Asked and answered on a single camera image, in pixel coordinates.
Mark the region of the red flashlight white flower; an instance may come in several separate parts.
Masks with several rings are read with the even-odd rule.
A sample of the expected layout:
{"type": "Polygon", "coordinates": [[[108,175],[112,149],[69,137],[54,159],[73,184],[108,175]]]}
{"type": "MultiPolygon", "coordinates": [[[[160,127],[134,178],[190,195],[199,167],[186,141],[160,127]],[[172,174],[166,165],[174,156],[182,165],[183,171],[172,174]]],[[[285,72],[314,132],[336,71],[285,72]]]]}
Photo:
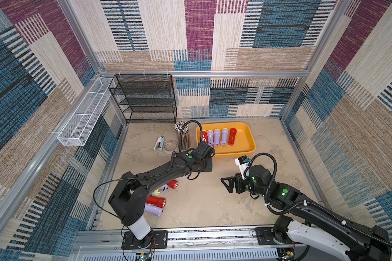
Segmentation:
{"type": "Polygon", "coordinates": [[[202,131],[202,141],[203,142],[207,142],[207,136],[208,136],[207,131],[203,130],[202,131]]]}

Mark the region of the yellow plastic storage tray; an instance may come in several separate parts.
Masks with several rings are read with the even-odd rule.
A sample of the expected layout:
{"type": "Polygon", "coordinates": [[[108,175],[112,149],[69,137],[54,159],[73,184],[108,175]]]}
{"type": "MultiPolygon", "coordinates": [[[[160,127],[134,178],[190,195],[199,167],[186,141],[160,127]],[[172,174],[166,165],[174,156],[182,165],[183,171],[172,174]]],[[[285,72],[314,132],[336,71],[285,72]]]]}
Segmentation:
{"type": "Polygon", "coordinates": [[[201,125],[204,131],[214,131],[215,129],[222,130],[223,128],[227,128],[229,131],[231,131],[232,128],[236,129],[234,144],[230,146],[227,141],[227,144],[224,146],[215,146],[216,154],[213,157],[214,159],[250,156],[256,150],[252,132],[249,126],[244,122],[215,122],[201,125]]]}

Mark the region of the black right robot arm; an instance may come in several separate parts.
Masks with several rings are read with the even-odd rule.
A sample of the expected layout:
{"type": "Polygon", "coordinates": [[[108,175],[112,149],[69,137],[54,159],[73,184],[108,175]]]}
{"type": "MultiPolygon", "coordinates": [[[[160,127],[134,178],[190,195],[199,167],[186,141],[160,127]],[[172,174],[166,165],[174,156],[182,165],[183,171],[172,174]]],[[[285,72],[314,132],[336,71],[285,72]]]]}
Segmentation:
{"type": "Polygon", "coordinates": [[[380,226],[364,226],[349,220],[311,200],[298,189],[277,182],[277,161],[270,171],[255,165],[254,159],[237,159],[241,173],[222,178],[229,193],[249,192],[253,199],[263,198],[265,207],[278,220],[273,233],[278,243],[306,244],[343,261],[388,261],[392,243],[388,232],[380,226]]]}

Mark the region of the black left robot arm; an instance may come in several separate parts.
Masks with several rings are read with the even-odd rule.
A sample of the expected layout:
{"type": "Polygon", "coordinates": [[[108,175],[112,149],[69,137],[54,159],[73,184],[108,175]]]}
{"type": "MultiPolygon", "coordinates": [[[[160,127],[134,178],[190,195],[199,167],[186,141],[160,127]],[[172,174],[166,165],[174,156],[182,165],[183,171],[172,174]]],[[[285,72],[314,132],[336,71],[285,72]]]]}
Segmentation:
{"type": "Polygon", "coordinates": [[[174,179],[193,172],[212,171],[214,155],[214,147],[203,141],[203,135],[200,134],[196,148],[183,151],[182,146],[179,146],[179,152],[173,152],[167,163],[136,175],[126,172],[120,179],[113,180],[117,184],[108,198],[113,212],[107,213],[121,221],[138,240],[141,248],[147,248],[154,242],[153,229],[143,216],[147,198],[174,179]]]}

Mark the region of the mesh cup of pencils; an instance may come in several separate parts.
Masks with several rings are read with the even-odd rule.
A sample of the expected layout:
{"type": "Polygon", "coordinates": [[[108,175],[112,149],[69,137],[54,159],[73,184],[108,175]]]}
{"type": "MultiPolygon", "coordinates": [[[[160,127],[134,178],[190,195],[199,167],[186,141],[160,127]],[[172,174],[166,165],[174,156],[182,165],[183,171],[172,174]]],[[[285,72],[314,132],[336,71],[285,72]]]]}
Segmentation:
{"type": "Polygon", "coordinates": [[[175,131],[179,138],[181,138],[181,148],[182,150],[186,150],[190,146],[190,136],[188,126],[185,126],[184,121],[178,121],[174,125],[175,131]]]}

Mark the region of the beige tape roll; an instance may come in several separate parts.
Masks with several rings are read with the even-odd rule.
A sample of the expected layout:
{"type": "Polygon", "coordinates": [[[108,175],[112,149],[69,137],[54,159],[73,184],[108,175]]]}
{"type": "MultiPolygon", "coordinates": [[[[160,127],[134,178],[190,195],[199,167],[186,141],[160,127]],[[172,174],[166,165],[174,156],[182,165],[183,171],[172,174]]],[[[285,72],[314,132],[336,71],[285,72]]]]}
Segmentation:
{"type": "Polygon", "coordinates": [[[169,140],[164,143],[163,151],[167,154],[179,151],[179,145],[175,140],[169,140]]]}

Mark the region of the grey white stapler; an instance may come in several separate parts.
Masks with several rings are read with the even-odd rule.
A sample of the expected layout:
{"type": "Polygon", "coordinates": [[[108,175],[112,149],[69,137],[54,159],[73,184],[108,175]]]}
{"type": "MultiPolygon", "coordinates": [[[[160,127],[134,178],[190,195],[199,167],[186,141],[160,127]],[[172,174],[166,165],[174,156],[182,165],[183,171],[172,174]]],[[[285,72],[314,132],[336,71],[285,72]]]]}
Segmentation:
{"type": "Polygon", "coordinates": [[[156,141],[156,144],[154,146],[154,150],[156,150],[156,151],[163,151],[163,149],[164,149],[164,141],[165,141],[165,137],[159,136],[157,141],[156,141]]]}

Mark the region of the aluminium front rail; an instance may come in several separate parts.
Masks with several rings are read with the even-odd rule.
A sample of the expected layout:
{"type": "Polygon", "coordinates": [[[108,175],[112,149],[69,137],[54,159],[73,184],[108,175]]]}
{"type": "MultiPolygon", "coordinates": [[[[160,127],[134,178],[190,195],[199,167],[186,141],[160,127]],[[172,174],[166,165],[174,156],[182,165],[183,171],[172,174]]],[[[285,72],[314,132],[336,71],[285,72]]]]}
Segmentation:
{"type": "MultiPolygon", "coordinates": [[[[249,225],[249,226],[218,226],[218,227],[189,227],[189,228],[155,228],[154,231],[167,230],[168,241],[166,249],[157,250],[190,250],[202,248],[259,248],[259,247],[283,247],[291,248],[292,245],[264,245],[258,244],[252,231],[257,227],[273,227],[272,225],[249,225]]],[[[124,233],[122,230],[95,230],[79,232],[72,252],[85,251],[122,250],[124,233]]]]}

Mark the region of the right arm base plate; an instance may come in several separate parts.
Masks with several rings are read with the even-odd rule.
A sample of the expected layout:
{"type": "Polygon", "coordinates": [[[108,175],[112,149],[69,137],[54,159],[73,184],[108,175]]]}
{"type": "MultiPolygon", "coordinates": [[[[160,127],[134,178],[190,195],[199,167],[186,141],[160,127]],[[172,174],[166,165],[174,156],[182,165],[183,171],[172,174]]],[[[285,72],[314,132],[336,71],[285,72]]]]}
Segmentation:
{"type": "Polygon", "coordinates": [[[264,245],[295,245],[300,242],[293,241],[288,236],[289,229],[286,227],[257,227],[252,231],[252,236],[261,246],[264,245]]]}

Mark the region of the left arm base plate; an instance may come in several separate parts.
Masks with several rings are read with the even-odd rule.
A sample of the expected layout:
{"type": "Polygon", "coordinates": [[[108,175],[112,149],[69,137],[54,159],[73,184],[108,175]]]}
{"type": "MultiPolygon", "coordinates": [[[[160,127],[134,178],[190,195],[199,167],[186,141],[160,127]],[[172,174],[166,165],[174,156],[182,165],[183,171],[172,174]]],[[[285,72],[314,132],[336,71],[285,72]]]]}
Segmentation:
{"type": "Polygon", "coordinates": [[[138,240],[132,232],[125,232],[122,242],[122,250],[150,250],[166,249],[168,241],[168,231],[151,231],[143,239],[138,240]]]}

